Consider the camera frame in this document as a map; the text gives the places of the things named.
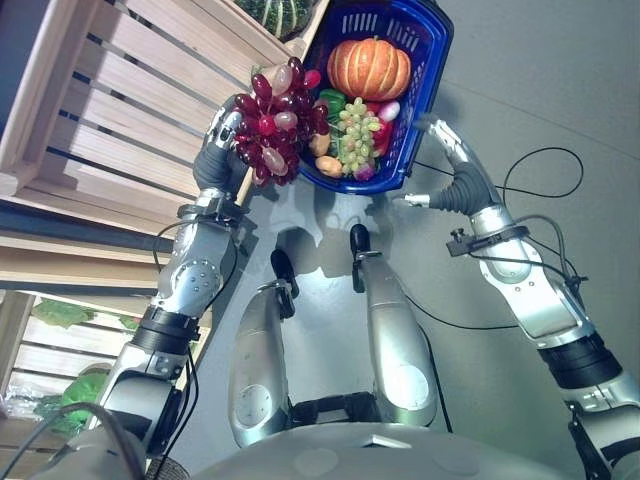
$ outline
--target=concrete floor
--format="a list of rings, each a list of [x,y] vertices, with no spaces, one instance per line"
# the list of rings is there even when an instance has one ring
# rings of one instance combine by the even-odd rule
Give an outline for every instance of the concrete floor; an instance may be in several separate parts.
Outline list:
[[[585,178],[575,194],[550,200],[512,193],[509,207],[514,216],[543,213],[561,224],[569,257],[590,278],[582,288],[590,317],[619,361],[640,378],[638,2],[440,5],[456,32],[433,110],[473,146],[496,182],[517,158],[539,147],[568,147],[582,157]],[[418,159],[446,166],[429,142]],[[577,173],[569,156],[551,152],[523,164],[511,185],[557,193],[569,189]],[[446,182],[415,166],[402,191],[424,192]],[[398,208],[389,202],[398,192],[335,195],[302,179],[271,193],[251,201],[258,242],[200,364],[201,399],[174,450],[192,473],[237,448],[226,417],[232,340],[249,298],[272,279],[268,258],[276,244],[300,274],[297,313],[283,327],[294,402],[371,388],[365,297],[351,290],[348,231],[356,222],[370,228],[373,247],[433,314],[469,326],[513,321],[477,262],[447,254],[449,232],[466,227],[465,218]],[[545,225],[532,223],[531,229],[553,241]],[[545,260],[555,263],[549,255]],[[464,331],[417,310],[416,316],[433,344],[456,433],[583,478],[555,383],[519,330]],[[309,377],[311,384],[304,382]],[[444,430],[440,415],[432,428]]]

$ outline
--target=pumpkin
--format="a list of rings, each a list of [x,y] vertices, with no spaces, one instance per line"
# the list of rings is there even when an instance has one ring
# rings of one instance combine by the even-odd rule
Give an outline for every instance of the pumpkin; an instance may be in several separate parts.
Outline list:
[[[384,40],[345,40],[331,52],[327,73],[333,88],[350,97],[381,102],[404,93],[411,60]]]
[[[307,26],[313,0],[234,0],[279,40],[290,37]]]

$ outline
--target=orange pumpkin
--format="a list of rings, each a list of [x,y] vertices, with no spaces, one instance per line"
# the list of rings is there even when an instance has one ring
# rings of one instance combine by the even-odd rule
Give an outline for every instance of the orange pumpkin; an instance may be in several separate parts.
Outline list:
[[[411,60],[384,40],[345,40],[331,52],[327,72],[333,88],[351,97],[381,102],[406,90]]]

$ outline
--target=blue basket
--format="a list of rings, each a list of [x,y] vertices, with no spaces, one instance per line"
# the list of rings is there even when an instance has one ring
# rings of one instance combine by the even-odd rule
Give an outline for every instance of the blue basket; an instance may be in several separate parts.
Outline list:
[[[316,169],[311,155],[303,158],[300,172],[334,192],[371,195],[402,186],[422,138],[422,132],[412,125],[421,113],[431,109],[453,37],[453,24],[430,1],[334,1],[311,45],[305,68],[317,68],[323,73],[320,89],[332,88],[326,66],[334,47],[344,40],[363,40],[374,35],[409,55],[411,81],[398,99],[400,115],[394,121],[389,151],[380,159],[378,172],[371,180],[356,182],[326,177]]]

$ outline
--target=green squash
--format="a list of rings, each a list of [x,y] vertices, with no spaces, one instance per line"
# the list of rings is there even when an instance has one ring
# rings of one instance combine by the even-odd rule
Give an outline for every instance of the green squash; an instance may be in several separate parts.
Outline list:
[[[235,3],[279,40],[307,26],[314,0],[235,0]]]

